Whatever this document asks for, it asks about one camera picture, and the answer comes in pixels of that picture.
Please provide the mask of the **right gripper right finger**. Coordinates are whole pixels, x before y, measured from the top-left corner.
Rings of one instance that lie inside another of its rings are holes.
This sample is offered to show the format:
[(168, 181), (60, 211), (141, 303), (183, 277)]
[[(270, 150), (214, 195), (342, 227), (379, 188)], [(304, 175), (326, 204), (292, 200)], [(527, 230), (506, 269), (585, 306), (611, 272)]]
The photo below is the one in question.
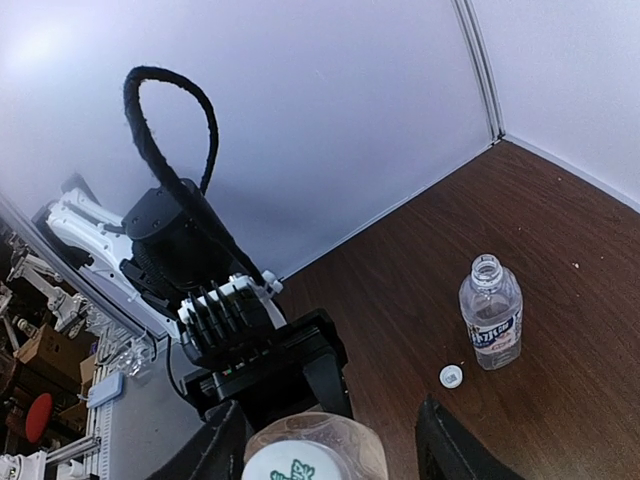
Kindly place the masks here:
[(415, 426), (420, 479), (519, 479), (437, 399), (421, 403)]

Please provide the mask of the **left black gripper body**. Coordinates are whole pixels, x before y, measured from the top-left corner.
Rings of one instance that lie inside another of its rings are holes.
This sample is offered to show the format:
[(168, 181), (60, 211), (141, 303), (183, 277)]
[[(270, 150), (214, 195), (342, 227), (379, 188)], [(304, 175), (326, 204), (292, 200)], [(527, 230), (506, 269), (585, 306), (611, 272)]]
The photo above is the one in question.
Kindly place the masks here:
[(236, 365), (199, 369), (183, 378), (200, 417), (227, 401), (239, 404), (254, 430), (315, 406), (352, 418), (343, 368), (346, 348), (324, 309), (276, 330), (267, 346)]

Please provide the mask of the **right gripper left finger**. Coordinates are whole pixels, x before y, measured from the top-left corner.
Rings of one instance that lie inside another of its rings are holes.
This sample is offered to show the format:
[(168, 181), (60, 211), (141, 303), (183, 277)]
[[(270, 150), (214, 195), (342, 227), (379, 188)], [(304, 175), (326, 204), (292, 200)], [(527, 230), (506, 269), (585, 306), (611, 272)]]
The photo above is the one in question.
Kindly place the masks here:
[(240, 479), (245, 448), (252, 435), (240, 404), (225, 401), (206, 412), (201, 428), (148, 479)]

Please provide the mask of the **white tea bottle cap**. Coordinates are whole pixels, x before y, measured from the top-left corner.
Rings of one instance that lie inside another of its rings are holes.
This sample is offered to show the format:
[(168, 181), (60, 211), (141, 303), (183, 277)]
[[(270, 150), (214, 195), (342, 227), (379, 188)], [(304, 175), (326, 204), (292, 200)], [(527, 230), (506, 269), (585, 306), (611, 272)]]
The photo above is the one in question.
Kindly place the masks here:
[(283, 440), (265, 446), (246, 463), (242, 479), (350, 479), (346, 464), (330, 448), (307, 440)]

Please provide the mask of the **white water bottle cap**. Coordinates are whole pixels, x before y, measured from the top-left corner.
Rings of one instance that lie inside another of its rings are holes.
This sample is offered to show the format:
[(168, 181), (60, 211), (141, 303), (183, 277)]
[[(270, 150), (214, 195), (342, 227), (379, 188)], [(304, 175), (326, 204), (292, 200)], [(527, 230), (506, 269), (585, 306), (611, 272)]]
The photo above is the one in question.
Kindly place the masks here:
[(439, 381), (441, 385), (447, 389), (458, 388), (462, 384), (463, 379), (463, 370), (458, 365), (446, 365), (439, 372)]

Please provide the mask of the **brown tea bottle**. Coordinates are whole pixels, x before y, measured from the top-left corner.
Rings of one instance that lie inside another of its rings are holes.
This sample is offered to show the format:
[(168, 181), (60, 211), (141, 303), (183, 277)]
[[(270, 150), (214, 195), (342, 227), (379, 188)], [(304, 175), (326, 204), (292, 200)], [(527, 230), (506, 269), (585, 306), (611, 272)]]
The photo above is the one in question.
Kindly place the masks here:
[(244, 468), (259, 450), (283, 440), (307, 440), (333, 450), (346, 464), (350, 479), (387, 479), (385, 450), (379, 436), (350, 418), (320, 411), (285, 417), (254, 434), (246, 445)]

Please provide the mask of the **clear water bottle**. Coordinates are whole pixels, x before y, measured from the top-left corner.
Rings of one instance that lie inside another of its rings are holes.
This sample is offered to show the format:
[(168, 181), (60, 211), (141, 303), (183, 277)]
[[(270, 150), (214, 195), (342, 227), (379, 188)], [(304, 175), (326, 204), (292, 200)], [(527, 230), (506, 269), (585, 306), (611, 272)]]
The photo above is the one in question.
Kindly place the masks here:
[(492, 254), (472, 262), (458, 293), (462, 318), (480, 367), (501, 369), (521, 353), (523, 295), (513, 272)]

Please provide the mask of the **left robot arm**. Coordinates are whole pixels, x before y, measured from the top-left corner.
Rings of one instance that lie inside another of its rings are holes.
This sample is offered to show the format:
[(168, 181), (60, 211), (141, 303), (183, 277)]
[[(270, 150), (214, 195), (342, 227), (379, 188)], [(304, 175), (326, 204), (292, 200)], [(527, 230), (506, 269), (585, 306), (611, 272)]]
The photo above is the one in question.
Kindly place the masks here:
[(288, 320), (277, 276), (252, 272), (223, 223), (206, 233), (167, 188), (119, 216), (74, 176), (34, 224), (61, 258), (156, 318), (193, 364), (174, 389), (199, 414), (233, 400), (255, 429), (315, 406), (351, 415), (348, 357), (328, 313)]

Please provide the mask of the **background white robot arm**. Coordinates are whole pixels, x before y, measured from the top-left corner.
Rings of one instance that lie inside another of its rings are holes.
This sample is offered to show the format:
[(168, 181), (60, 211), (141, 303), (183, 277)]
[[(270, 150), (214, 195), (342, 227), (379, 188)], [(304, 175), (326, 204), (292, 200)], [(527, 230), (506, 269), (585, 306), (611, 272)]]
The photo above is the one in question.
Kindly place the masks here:
[(47, 298), (47, 308), (56, 318), (55, 330), (75, 338), (89, 314), (89, 301), (80, 293), (66, 292), (60, 284), (62, 277), (44, 260), (26, 253), (12, 261), (7, 277), (9, 282), (23, 278)]

